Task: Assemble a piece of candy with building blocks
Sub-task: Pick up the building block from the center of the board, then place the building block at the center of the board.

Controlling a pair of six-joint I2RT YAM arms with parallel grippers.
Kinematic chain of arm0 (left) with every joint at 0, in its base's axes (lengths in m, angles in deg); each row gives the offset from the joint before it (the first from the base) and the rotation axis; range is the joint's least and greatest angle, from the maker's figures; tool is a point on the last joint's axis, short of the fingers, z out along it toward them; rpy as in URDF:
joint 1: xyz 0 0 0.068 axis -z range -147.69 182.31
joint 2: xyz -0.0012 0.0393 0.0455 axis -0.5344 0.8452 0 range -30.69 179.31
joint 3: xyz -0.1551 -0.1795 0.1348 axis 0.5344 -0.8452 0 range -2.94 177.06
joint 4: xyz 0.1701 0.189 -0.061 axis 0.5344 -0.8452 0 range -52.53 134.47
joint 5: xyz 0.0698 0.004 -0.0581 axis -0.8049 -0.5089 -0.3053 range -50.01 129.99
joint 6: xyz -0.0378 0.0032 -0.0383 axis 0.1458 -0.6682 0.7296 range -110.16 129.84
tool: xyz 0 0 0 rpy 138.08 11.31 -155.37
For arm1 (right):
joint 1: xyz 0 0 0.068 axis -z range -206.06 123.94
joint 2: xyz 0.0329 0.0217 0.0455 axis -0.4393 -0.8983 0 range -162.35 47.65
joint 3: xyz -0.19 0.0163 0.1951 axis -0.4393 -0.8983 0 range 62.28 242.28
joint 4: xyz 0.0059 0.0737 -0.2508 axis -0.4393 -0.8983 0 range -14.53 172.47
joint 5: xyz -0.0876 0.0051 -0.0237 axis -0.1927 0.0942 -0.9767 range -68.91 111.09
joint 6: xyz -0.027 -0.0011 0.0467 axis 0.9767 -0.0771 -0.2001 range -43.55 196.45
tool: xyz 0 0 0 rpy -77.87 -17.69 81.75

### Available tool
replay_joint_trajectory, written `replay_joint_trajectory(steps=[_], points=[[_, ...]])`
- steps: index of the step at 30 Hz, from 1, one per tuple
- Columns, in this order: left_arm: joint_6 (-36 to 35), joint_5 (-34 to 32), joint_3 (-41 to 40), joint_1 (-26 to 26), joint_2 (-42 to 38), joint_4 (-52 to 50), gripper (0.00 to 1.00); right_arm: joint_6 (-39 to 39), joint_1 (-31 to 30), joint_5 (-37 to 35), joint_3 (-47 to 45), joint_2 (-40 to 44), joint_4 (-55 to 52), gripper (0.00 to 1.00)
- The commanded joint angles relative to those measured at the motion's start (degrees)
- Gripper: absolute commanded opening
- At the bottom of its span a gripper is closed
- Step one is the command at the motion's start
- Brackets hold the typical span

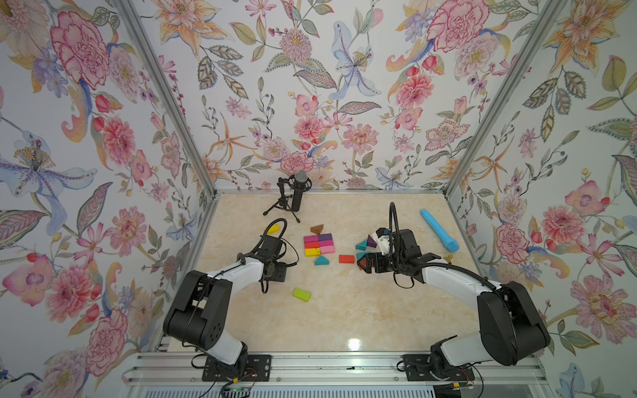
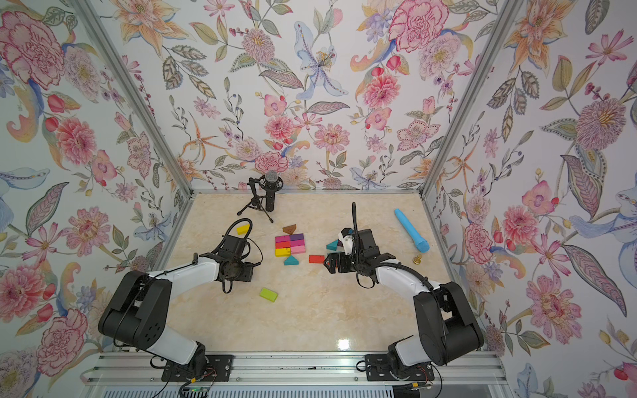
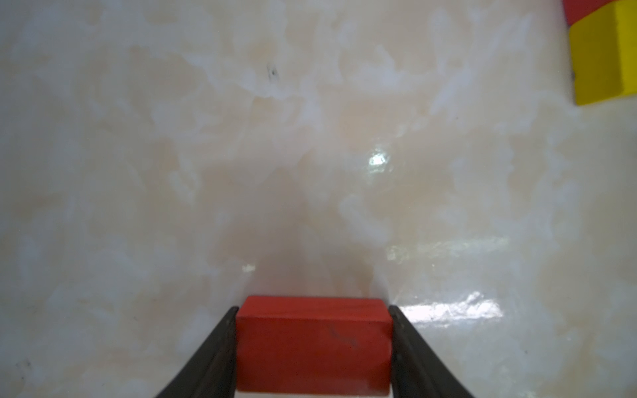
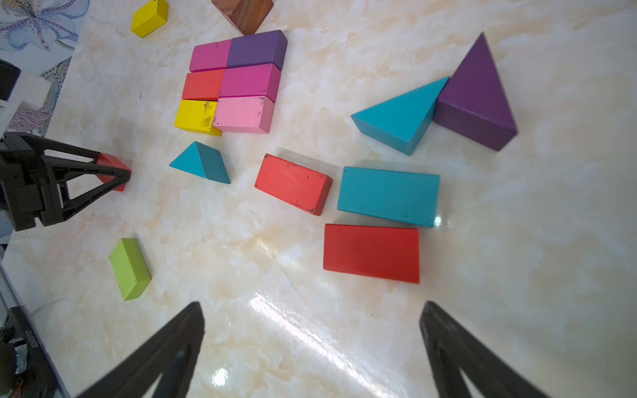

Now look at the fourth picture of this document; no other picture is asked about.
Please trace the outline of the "pink rectangular block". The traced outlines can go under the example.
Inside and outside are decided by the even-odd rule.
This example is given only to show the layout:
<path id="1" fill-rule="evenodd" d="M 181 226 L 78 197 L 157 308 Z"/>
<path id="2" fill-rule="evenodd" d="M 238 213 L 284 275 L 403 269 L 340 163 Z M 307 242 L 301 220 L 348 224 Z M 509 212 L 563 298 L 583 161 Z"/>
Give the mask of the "pink rectangular block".
<path id="1" fill-rule="evenodd" d="M 274 109 L 275 103 L 267 96 L 221 98 L 213 126 L 222 132 L 268 134 Z"/>

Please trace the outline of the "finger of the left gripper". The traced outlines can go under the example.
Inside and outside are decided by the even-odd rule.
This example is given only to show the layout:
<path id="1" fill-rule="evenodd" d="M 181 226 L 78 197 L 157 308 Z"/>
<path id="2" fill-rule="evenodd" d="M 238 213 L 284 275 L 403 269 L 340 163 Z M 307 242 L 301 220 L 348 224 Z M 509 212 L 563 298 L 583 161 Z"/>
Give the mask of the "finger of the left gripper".
<path id="1" fill-rule="evenodd" d="M 45 155 L 46 151 L 53 151 L 60 154 L 68 154 L 87 158 L 91 163 L 96 164 L 101 153 L 90 149 L 84 149 L 70 144 L 64 144 L 52 139 L 39 137 L 28 133 L 18 133 L 18 136 L 26 142 L 26 144 L 37 155 Z"/>
<path id="2" fill-rule="evenodd" d="M 43 156 L 44 170 L 38 177 L 43 190 L 46 210 L 42 212 L 46 226 L 69 220 L 104 195 L 122 192 L 130 177 L 122 173 L 121 179 L 103 185 L 96 177 L 100 168 L 90 165 L 90 160 L 63 159 Z"/>

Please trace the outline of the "red block front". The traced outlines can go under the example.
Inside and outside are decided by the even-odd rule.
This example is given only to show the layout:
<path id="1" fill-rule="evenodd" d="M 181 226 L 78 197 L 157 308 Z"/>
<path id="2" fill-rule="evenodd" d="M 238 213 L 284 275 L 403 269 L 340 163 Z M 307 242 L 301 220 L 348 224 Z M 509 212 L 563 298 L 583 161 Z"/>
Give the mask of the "red block front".
<path id="1" fill-rule="evenodd" d="M 324 230 L 323 268 L 418 284 L 419 230 L 328 224 Z"/>

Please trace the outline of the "lime green block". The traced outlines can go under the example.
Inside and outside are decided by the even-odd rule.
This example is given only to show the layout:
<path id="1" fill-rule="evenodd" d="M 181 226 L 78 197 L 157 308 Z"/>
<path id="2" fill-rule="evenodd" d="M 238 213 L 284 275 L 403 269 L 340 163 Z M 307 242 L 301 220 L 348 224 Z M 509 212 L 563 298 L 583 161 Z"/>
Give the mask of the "lime green block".
<path id="1" fill-rule="evenodd" d="M 137 240 L 121 239 L 109 256 L 114 277 L 124 301 L 138 299 L 152 278 Z"/>

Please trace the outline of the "yellow block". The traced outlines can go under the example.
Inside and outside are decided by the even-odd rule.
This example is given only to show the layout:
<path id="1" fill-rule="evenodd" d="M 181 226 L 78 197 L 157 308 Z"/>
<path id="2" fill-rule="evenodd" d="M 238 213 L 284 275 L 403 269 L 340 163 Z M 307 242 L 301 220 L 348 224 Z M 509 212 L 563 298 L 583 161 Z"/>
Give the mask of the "yellow block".
<path id="1" fill-rule="evenodd" d="M 213 124 L 217 111 L 217 101 L 182 99 L 174 126 L 190 133 L 221 137 L 222 131 Z"/>
<path id="2" fill-rule="evenodd" d="M 134 14 L 131 31 L 144 38 L 164 25 L 168 18 L 169 4 L 166 0 L 149 1 Z"/>

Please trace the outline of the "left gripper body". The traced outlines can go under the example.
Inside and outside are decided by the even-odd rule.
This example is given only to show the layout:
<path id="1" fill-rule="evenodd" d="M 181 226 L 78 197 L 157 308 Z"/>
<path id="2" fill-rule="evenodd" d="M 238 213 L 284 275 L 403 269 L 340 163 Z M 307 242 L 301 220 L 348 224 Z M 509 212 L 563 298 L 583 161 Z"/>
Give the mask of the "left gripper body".
<path id="1" fill-rule="evenodd" d="M 5 134 L 1 139 L 1 211 L 16 232 L 34 228 L 36 220 L 46 225 L 46 210 L 38 174 L 44 170 L 44 152 L 32 146 L 22 134 Z"/>

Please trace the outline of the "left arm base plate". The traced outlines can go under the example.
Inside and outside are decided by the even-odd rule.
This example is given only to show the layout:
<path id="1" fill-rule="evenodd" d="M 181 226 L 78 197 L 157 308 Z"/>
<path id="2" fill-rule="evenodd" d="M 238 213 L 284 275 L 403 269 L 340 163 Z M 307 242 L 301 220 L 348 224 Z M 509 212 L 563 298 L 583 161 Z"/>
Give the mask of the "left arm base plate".
<path id="1" fill-rule="evenodd" d="M 9 308 L 1 322 L 1 397 L 55 397 L 59 392 L 56 374 L 23 308 Z"/>

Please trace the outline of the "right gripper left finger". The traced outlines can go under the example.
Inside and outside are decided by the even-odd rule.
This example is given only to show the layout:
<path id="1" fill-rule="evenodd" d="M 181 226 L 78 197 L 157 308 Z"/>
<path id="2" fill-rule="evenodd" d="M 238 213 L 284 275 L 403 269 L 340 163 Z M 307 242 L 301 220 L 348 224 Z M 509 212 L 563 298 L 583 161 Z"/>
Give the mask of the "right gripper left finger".
<path id="1" fill-rule="evenodd" d="M 190 303 L 82 397 L 187 396 L 205 333 L 199 302 Z"/>

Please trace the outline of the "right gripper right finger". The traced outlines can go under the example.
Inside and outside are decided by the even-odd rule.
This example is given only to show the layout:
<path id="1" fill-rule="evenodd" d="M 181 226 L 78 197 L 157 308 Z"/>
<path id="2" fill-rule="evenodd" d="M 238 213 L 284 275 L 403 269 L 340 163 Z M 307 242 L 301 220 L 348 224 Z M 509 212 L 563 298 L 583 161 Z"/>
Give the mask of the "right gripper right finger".
<path id="1" fill-rule="evenodd" d="M 470 397 L 463 376 L 485 397 L 544 397 L 433 301 L 419 321 L 440 397 Z"/>

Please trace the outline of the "brown triangle block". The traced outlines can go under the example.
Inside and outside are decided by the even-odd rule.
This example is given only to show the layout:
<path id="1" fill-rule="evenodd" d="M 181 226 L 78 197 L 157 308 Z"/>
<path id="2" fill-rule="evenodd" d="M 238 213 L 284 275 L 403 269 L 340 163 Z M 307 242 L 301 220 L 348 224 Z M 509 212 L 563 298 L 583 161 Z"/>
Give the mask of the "brown triangle block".
<path id="1" fill-rule="evenodd" d="M 255 34 L 272 10 L 272 0 L 212 0 L 215 8 L 242 35 Z"/>

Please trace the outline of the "red block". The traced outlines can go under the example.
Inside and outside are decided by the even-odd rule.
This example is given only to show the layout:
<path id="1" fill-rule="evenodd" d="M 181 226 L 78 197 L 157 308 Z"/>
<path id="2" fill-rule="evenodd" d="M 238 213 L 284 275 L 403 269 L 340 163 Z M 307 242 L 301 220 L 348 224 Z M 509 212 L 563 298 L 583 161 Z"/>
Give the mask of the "red block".
<path id="1" fill-rule="evenodd" d="M 188 73 L 182 91 L 183 100 L 217 101 L 225 70 Z"/>
<path id="2" fill-rule="evenodd" d="M 90 162 L 90 165 L 100 168 L 96 177 L 103 185 L 121 179 L 123 172 L 127 172 L 127 176 L 131 177 L 131 170 L 114 155 L 100 153 L 97 159 Z"/>
<path id="3" fill-rule="evenodd" d="M 255 188 L 319 217 L 332 184 L 333 179 L 326 174 L 266 154 Z"/>
<path id="4" fill-rule="evenodd" d="M 323 268 L 418 284 L 419 230 L 328 224 L 324 230 Z"/>

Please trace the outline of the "magenta block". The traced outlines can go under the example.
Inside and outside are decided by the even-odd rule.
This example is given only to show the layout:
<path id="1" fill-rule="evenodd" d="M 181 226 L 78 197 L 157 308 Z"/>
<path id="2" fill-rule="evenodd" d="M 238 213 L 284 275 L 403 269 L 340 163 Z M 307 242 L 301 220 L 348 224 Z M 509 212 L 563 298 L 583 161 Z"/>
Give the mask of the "magenta block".
<path id="1" fill-rule="evenodd" d="M 195 46 L 189 65 L 192 73 L 227 69 L 232 41 L 218 41 Z"/>
<path id="2" fill-rule="evenodd" d="M 219 98 L 266 96 L 275 103 L 281 70 L 274 63 L 229 68 L 224 72 Z"/>

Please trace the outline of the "purple rectangular block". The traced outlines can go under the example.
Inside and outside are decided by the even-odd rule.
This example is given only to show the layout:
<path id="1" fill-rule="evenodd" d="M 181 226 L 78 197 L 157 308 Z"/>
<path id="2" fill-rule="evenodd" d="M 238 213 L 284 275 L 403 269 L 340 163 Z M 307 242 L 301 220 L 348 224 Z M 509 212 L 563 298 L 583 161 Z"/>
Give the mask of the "purple rectangular block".
<path id="1" fill-rule="evenodd" d="M 275 64 L 282 71 L 287 46 L 287 37 L 280 30 L 233 38 L 227 67 Z"/>

